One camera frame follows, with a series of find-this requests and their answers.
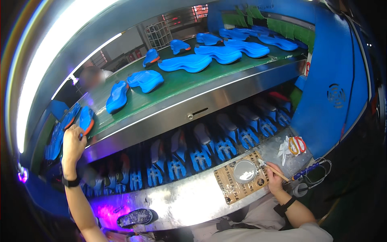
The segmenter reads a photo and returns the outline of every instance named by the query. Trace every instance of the metal shelf edge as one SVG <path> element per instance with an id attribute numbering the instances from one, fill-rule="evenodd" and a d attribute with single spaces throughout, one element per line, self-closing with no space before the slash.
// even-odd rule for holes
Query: metal shelf edge
<path id="1" fill-rule="evenodd" d="M 187 90 L 98 133 L 91 138 L 83 158 L 87 163 L 93 162 L 272 88 L 301 75 L 303 65 L 304 56 L 291 57 Z M 208 109 L 188 119 L 188 114 L 205 108 Z"/>

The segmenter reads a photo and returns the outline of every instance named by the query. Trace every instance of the black wristband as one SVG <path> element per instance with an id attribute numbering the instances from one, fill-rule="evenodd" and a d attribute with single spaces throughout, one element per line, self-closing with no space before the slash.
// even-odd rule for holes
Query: black wristband
<path id="1" fill-rule="evenodd" d="M 276 213 L 278 213 L 281 217 L 285 217 L 285 212 L 288 210 L 288 207 L 294 203 L 294 201 L 296 201 L 296 196 L 293 195 L 286 204 L 282 206 L 277 204 L 277 206 L 274 207 L 274 211 L 276 211 Z"/>
<path id="2" fill-rule="evenodd" d="M 80 178 L 77 177 L 74 181 L 66 180 L 64 176 L 62 176 L 62 184 L 66 187 L 76 187 L 79 185 Z"/>

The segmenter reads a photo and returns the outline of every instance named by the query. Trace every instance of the paintbrush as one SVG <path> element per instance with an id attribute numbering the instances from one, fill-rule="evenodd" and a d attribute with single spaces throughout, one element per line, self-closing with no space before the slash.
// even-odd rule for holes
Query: paintbrush
<path id="1" fill-rule="evenodd" d="M 269 166 L 268 164 L 266 164 L 265 161 L 263 161 L 262 159 L 258 158 L 258 162 L 261 166 L 264 166 L 264 167 L 269 167 L 275 174 L 279 175 L 282 179 L 284 179 L 285 181 L 289 182 L 289 179 L 286 178 L 284 175 L 282 175 L 279 171 L 277 171 L 276 169 L 274 169 L 273 167 Z"/>

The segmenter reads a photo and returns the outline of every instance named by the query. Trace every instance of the blue machine panel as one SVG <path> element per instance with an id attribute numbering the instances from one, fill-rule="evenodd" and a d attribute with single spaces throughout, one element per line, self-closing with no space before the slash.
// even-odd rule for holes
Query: blue machine panel
<path id="1" fill-rule="evenodd" d="M 340 139 L 353 77 L 348 23 L 338 15 L 315 8 L 316 39 L 308 79 L 291 126 L 314 157 L 327 153 Z M 352 32 L 355 79 L 346 132 L 368 100 L 368 83 L 359 43 Z"/>

